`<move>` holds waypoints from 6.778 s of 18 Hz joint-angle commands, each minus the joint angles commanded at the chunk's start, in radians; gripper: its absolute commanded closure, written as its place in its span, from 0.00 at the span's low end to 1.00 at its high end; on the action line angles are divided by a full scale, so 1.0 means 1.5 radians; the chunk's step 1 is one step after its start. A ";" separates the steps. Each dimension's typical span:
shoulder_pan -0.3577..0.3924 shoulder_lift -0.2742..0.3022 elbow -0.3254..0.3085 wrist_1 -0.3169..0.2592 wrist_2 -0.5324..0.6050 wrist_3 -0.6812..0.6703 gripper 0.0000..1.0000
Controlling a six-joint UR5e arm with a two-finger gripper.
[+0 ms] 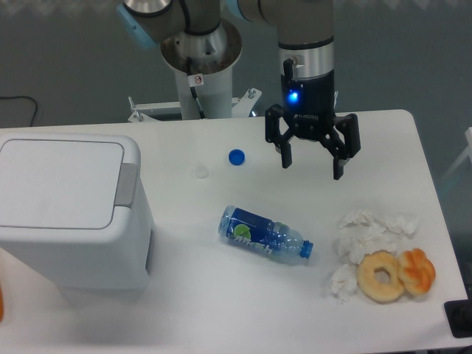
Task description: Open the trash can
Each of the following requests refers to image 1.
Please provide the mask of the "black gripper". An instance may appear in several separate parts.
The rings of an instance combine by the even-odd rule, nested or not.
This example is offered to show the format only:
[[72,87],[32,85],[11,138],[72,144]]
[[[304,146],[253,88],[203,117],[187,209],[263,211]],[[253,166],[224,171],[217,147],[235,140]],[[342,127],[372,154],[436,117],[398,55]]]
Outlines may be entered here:
[[[281,75],[282,106],[265,111],[265,140],[281,155],[282,167],[292,164],[290,140],[318,141],[333,157],[333,179],[344,174],[345,164],[361,149],[358,116],[334,114],[334,71],[313,78],[297,78],[293,68]],[[288,129],[280,131],[280,120]]]

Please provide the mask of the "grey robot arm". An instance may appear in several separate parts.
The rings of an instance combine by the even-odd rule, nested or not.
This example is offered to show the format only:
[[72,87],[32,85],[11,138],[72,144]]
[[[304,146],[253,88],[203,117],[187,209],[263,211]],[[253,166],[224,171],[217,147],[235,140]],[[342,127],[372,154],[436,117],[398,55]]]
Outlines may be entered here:
[[[174,71],[184,119],[232,114],[232,67],[242,52],[221,1],[122,1],[118,12],[136,41],[158,44]],[[277,32],[282,103],[265,112],[265,140],[292,162],[293,138],[319,142],[333,157],[333,177],[359,152],[355,114],[334,111],[334,37],[331,1],[228,1],[227,7]]]

